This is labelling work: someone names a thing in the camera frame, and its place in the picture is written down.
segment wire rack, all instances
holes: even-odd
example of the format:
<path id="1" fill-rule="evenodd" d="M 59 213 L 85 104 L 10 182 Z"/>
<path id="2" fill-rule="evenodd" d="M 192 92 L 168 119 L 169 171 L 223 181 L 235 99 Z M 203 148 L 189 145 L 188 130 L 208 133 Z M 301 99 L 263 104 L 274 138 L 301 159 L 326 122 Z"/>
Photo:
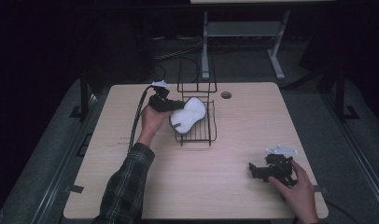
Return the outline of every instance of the wire rack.
<path id="1" fill-rule="evenodd" d="M 186 70 L 189 67 L 188 62 L 193 63 L 195 68 Z M 212 142 L 217 139 L 215 102 L 210 99 L 210 94 L 217 92 L 216 76 L 213 70 L 208 80 L 202 80 L 201 74 L 197 60 L 194 61 L 185 57 L 180 58 L 177 91 L 181 92 L 182 101 L 187 102 L 190 97 L 195 96 L 204 103 L 206 108 L 204 119 L 196 122 L 188 133 L 175 134 L 175 140 L 180 142 L 181 146 L 186 142 L 208 142 L 209 146 L 211 146 Z"/>

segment black wire rack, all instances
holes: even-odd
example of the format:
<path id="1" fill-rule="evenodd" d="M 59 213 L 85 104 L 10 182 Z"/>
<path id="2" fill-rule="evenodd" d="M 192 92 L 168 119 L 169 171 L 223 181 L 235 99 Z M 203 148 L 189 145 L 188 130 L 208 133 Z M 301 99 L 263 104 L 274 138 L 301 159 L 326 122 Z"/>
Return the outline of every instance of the black wire rack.
<path id="1" fill-rule="evenodd" d="M 193 63 L 195 68 L 186 70 L 185 66 L 188 65 L 188 62 Z M 209 79 L 203 80 L 201 74 L 202 71 L 197 60 L 180 58 L 177 91 L 181 92 L 182 101 L 187 102 L 190 97 L 198 97 L 206 108 L 204 118 L 196 122 L 188 133 L 175 134 L 175 140 L 180 142 L 181 146 L 186 142 L 208 142 L 211 146 L 212 142 L 217 139 L 215 102 L 210 99 L 210 94 L 218 90 L 214 66 L 213 72 L 209 74 Z"/>

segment wooden table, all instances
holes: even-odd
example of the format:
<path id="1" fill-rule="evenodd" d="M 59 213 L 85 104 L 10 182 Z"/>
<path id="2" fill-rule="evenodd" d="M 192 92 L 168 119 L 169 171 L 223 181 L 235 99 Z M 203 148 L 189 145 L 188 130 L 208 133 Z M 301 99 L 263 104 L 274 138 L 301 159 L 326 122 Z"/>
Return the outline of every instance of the wooden table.
<path id="1" fill-rule="evenodd" d="M 135 110 L 146 86 L 111 88 L 75 183 L 84 189 L 81 193 L 70 193 L 65 217 L 93 218 L 99 214 L 105 185 L 126 156 Z M 175 87 L 170 91 L 169 99 L 181 99 Z M 223 99 L 220 95 L 223 91 L 230 92 L 232 98 Z M 293 217 L 278 191 L 269 183 L 252 178 L 248 170 L 249 162 L 265 167 L 265 149 L 282 144 L 298 149 L 294 160 L 316 185 L 277 86 L 218 83 L 218 91 L 210 94 L 210 101 L 214 101 L 217 127 L 217 138 L 211 146 L 202 142 L 185 142 L 180 146 L 168 120 L 154 138 L 152 149 L 156 158 L 147 176 L 143 218 Z M 319 217 L 328 215 L 319 192 L 316 208 Z"/>

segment floor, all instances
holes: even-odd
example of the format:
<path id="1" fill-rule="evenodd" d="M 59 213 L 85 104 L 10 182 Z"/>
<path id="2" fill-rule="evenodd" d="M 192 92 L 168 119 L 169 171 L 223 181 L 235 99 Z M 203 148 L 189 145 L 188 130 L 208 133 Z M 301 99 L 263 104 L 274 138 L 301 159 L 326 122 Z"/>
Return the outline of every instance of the floor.
<path id="1" fill-rule="evenodd" d="M 192 46 L 196 41 L 156 40 L 155 55 L 161 57 L 176 52 Z M 286 78 L 277 80 L 266 52 L 271 43 L 272 39 L 256 38 L 216 40 L 212 46 L 212 60 L 218 82 L 268 81 L 283 87 L 310 73 L 299 66 L 307 43 L 285 40 L 278 59 Z M 186 69 L 197 69 L 200 64 L 199 50 L 181 56 L 185 57 L 183 63 Z M 168 83 L 176 83 L 178 62 L 179 57 L 159 60 L 156 74 L 164 76 Z M 353 106 L 360 119 L 341 123 L 330 107 L 334 90 L 327 94 L 319 93 L 316 90 L 318 81 L 319 77 L 316 77 L 295 90 L 281 92 L 323 196 L 332 204 L 325 221 L 355 223 L 346 212 L 358 223 L 377 224 L 379 197 L 372 186 L 372 179 L 363 169 L 364 164 L 357 159 L 356 148 L 361 149 L 379 179 L 379 122 L 364 103 L 357 87 L 347 80 L 345 105 Z M 73 83 L 11 191 L 0 223 L 90 223 L 89 220 L 66 219 L 63 210 L 83 159 L 81 154 L 86 152 L 83 143 L 91 138 L 108 91 L 109 86 L 105 86 L 93 95 L 89 116 L 79 122 L 79 118 L 70 118 L 73 108 L 80 105 L 79 81 Z M 291 222 L 272 221 L 273 224 Z M 256 221 L 235 220 L 230 223 L 250 224 Z"/>

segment dark background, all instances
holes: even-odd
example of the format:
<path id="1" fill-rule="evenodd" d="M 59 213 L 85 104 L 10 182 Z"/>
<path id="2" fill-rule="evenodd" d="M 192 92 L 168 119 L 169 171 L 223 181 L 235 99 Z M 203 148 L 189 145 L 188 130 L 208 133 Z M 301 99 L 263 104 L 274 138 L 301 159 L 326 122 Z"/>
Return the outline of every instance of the dark background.
<path id="1" fill-rule="evenodd" d="M 156 19 L 76 9 L 89 2 L 0 0 L 0 208 L 66 91 L 84 71 L 93 91 L 140 82 L 152 65 L 152 44 L 135 34 L 202 33 L 195 25 L 202 21 L 193 19 L 198 16 L 163 12 Z M 310 38 L 310 32 L 318 38 L 311 39 L 303 66 L 312 70 L 339 60 L 379 118 L 379 1 L 337 1 L 320 18 L 293 11 L 285 38 Z"/>

